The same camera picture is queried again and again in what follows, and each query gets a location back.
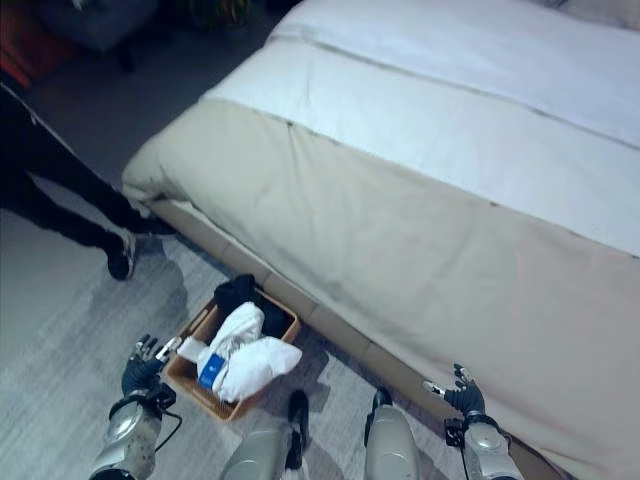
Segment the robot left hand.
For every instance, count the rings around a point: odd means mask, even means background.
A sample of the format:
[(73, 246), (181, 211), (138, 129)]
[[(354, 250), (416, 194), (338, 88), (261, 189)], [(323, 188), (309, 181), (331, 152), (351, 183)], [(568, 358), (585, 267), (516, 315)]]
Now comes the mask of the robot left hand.
[(121, 377), (121, 389), (125, 397), (134, 392), (150, 391), (158, 383), (160, 374), (182, 343), (180, 336), (170, 338), (164, 344), (144, 334), (134, 344)]

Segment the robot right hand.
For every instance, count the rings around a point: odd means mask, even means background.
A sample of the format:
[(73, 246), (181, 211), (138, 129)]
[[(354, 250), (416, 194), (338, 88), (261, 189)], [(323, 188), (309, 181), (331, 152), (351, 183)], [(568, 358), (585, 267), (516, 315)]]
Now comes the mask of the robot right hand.
[(422, 385), (428, 392), (442, 398), (465, 417), (484, 415), (486, 410), (483, 394), (467, 368), (454, 363), (453, 374), (455, 389), (444, 389), (429, 380), (424, 380)]

